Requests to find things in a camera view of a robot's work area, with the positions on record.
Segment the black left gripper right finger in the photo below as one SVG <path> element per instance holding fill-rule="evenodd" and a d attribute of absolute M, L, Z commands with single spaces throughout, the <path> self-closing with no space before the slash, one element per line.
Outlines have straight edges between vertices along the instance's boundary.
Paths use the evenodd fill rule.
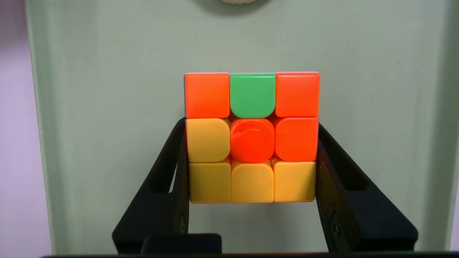
<path fill-rule="evenodd" d="M 330 253 L 413 251 L 418 230 L 319 125 L 315 199 Z"/>

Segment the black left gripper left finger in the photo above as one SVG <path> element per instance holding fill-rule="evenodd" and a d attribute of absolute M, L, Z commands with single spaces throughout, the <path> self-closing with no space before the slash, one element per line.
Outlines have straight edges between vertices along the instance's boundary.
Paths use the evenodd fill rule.
<path fill-rule="evenodd" d="M 146 237 L 186 234 L 189 197 L 185 119 L 179 119 L 113 230 L 117 252 L 139 254 Z"/>

